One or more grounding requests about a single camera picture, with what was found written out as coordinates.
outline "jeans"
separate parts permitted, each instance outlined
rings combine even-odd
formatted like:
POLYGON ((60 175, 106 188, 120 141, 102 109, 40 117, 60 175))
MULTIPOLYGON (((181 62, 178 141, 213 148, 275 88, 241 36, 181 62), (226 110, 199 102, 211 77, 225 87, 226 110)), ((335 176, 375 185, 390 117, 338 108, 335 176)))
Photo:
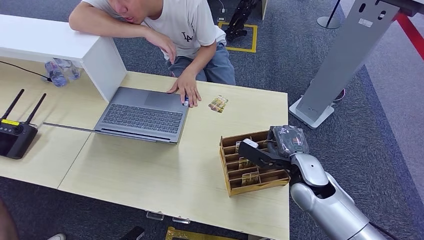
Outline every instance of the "jeans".
MULTIPOLYGON (((229 53, 222 42, 216 44, 216 52, 207 65, 197 74, 196 80, 217 84, 236 85, 234 67, 230 62, 229 53)), ((168 60, 166 65, 175 77, 179 77, 184 69, 192 63, 192 59, 177 56, 174 64, 168 60)))

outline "stand base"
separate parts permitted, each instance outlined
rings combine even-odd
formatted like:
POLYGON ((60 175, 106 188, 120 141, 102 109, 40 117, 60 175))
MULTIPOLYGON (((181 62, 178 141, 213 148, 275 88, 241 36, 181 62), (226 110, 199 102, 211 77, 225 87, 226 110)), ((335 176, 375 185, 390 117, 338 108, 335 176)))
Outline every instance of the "stand base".
POLYGON ((316 20, 316 22, 321 26, 321 27, 323 27, 323 28, 326 28, 326 29, 338 29, 339 27, 340 27, 340 21, 339 20, 337 20, 337 19, 335 19, 334 17, 330 20, 330 22, 328 23, 328 26, 327 26, 327 22, 329 21, 329 18, 330 17, 328 17, 328 16, 322 16, 322 17, 319 17, 317 20, 316 20))
POLYGON ((301 99, 302 98, 299 98, 299 100, 293 103, 293 105, 291 105, 288 108, 288 111, 297 119, 304 122, 311 129, 318 128, 334 112, 334 108, 332 108, 331 106, 328 106, 324 110, 324 112, 321 114, 321 116, 319 116, 319 118, 316 121, 313 121, 309 117, 307 117, 305 114, 303 114, 301 111, 296 109, 301 99))

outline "gray laptop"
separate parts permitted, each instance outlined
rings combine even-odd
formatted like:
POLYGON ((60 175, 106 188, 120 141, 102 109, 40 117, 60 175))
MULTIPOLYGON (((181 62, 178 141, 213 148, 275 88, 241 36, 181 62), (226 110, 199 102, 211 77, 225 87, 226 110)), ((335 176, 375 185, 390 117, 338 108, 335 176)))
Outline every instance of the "gray laptop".
POLYGON ((187 111, 179 94, 119 87, 93 132, 177 143, 187 111))

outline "robotic arm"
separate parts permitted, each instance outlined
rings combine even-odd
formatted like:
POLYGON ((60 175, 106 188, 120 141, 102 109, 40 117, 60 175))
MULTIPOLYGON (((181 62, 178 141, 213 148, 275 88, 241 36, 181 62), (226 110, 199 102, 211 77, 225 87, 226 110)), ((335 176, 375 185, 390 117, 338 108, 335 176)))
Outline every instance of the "robotic arm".
POLYGON ((360 211, 337 181, 309 155, 302 129, 274 126, 268 132, 268 152, 250 139, 238 148, 241 157, 261 168, 285 169, 290 176, 290 194, 332 240, 386 240, 360 211))

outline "man's arm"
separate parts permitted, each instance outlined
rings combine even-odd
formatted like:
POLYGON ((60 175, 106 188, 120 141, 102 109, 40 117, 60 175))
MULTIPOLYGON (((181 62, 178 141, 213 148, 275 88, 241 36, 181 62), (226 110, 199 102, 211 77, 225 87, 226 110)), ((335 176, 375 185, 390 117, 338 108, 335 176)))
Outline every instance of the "man's arm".
POLYGON ((200 46, 199 50, 197 51, 196 57, 193 59, 190 65, 188 65, 184 69, 184 71, 175 81, 174 85, 168 91, 168 93, 174 93, 175 91, 177 91, 177 89, 179 89, 181 103, 184 103, 187 95, 189 106, 197 107, 197 100, 201 101, 202 97, 200 96, 198 88, 196 86, 196 76, 214 57, 216 51, 216 42, 213 42, 209 46, 200 46))
POLYGON ((172 40, 153 29, 120 21, 87 2, 80 2, 69 16, 69 26, 75 31, 116 38, 146 38, 164 50, 173 64, 177 50, 172 40))
POLYGON ((190 72, 196 76, 202 69, 205 68, 206 64, 208 64, 212 57, 215 55, 216 51, 216 41, 209 46, 200 46, 199 50, 197 51, 197 56, 184 71, 190 72))
POLYGON ((18 240, 15 223, 0 198, 0 240, 18 240))
POLYGON ((69 16, 69 26, 75 31, 116 38, 145 38, 150 28, 113 18, 87 2, 80 2, 69 16))

